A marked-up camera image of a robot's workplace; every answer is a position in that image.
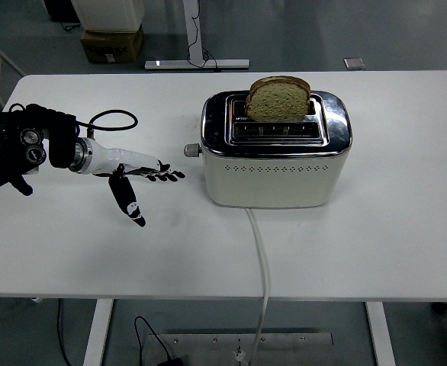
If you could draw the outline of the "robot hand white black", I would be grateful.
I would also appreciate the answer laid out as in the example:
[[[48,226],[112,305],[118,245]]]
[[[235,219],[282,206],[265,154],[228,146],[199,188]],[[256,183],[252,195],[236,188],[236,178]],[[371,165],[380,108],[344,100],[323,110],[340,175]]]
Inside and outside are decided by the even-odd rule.
[[[138,226],[146,225],[137,197],[130,183],[131,175],[141,176],[149,181],[172,181],[183,179],[185,174],[173,170],[171,165],[159,159],[126,149],[104,148],[93,139],[85,139],[87,163],[85,173],[108,177],[108,185],[121,209]]]

